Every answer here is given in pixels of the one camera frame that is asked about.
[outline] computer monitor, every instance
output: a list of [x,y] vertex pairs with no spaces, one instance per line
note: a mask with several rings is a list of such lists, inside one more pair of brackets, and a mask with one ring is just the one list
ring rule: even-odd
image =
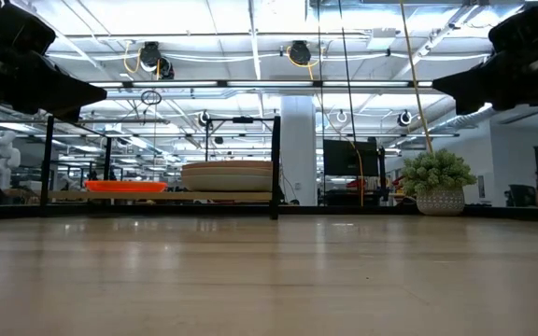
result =
[[346,140],[323,140],[325,175],[360,175],[358,150],[361,154],[362,175],[379,176],[376,141],[357,142],[355,147],[356,149]]

